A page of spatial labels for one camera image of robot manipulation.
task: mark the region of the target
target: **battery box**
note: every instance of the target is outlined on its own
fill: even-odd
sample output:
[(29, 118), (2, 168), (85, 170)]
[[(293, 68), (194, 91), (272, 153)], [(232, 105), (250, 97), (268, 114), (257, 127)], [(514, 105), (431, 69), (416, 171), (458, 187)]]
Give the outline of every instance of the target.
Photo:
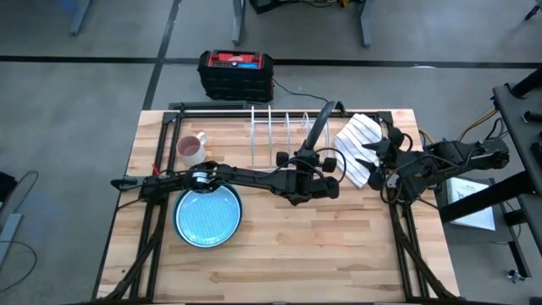
[(228, 101), (273, 99), (273, 59), (244, 51), (206, 51), (197, 71), (207, 96)]

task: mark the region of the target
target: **white paper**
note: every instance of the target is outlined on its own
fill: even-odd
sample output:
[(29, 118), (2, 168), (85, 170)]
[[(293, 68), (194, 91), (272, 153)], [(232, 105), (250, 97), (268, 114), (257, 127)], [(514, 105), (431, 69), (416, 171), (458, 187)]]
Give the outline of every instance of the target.
[[(458, 201), (475, 192), (482, 191), (489, 187), (483, 183), (464, 180), (461, 178), (451, 178), (446, 182), (448, 188), (448, 202)], [(451, 221), (455, 225), (465, 225), (479, 229), (495, 230), (495, 220), (493, 219), (493, 208), (485, 208), (476, 213)]]

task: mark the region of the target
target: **mug handle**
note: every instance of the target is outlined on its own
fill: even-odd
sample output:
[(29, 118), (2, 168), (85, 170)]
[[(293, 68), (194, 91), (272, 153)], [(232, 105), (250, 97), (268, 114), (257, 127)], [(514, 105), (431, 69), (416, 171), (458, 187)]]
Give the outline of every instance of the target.
[(198, 133), (196, 138), (200, 141), (202, 145), (205, 145), (205, 143), (207, 143), (207, 135), (205, 134), (205, 132)]

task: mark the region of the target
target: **yellow cable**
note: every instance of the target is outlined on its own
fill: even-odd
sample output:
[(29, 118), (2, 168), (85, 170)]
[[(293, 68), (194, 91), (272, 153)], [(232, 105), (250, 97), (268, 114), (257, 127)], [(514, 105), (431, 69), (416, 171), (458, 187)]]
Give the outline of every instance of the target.
[(418, 130), (419, 130), (419, 132), (422, 133), (423, 136), (425, 136), (425, 137), (428, 139), (429, 143), (431, 143), (431, 144), (434, 143), (434, 141), (433, 141), (433, 139), (431, 138), (431, 136), (430, 136), (425, 130), (423, 130), (423, 129), (418, 129)]
[(485, 122), (486, 120), (488, 120), (489, 118), (491, 118), (492, 116), (494, 116), (495, 114), (497, 113), (497, 110), (492, 110), (490, 112), (488, 112), (487, 114), (483, 115), (480, 119), (476, 120), (474, 123), (470, 124), (466, 129), (465, 131), (463, 131), (461, 133), (461, 135), (457, 138), (458, 141), (462, 140), (463, 137), (474, 127), (482, 124), (483, 122)]

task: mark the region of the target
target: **table leg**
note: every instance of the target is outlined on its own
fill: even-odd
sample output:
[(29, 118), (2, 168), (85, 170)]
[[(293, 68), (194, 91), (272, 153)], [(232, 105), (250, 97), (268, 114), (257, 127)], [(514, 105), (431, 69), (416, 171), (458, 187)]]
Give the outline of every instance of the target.
[(8, 216), (8, 220), (6, 220), (3, 230), (0, 232), (0, 241), (5, 241), (0, 243), (0, 267), (2, 267), (3, 260), (8, 255), (9, 246), (11, 246), (9, 242), (13, 241), (22, 218), (22, 214), (11, 213)]
[(542, 0), (538, 0), (536, 2), (536, 5), (534, 5), (533, 9), (531, 9), (527, 16), (525, 16), (525, 20), (531, 19), (531, 17), (535, 16), (536, 13), (540, 10), (540, 7), (542, 6)]
[(517, 83), (511, 89), (511, 92), (514, 97), (521, 98), (522, 96), (529, 93), (531, 90), (540, 85), (542, 85), (542, 69), (536, 69), (524, 80)]
[(463, 216), (476, 213), (491, 207), (499, 202), (504, 202), (520, 194), (534, 191), (533, 183), (527, 171), (510, 176), (503, 181), (494, 184), (482, 191), (449, 204), (440, 209), (440, 220), (447, 223)]
[(371, 47), (371, 7), (374, 0), (362, 0), (359, 3), (359, 21), (362, 27), (362, 46)]
[(513, 241), (508, 242), (508, 246), (510, 247), (510, 252), (512, 253), (512, 257), (516, 263), (517, 272), (524, 278), (531, 277), (531, 270), (528, 268), (527, 260), (523, 255), (521, 246), (519, 245), (519, 240), (514, 238)]
[(507, 212), (504, 214), (504, 217), (508, 226), (520, 225), (527, 222), (525, 212), (523, 212), (522, 208)]
[(69, 33), (71, 35), (78, 36), (81, 32), (81, 26), (83, 25), (83, 21), (85, 21), (86, 12), (88, 12), (88, 8), (91, 6), (91, 4), (92, 0), (84, 0), (80, 5), (79, 10), (69, 25)]
[(243, 27), (245, 25), (245, 12), (246, 12), (246, 0), (233, 0), (234, 1), (234, 24), (233, 24), (233, 36), (231, 41), (235, 46), (241, 44), (241, 36)]

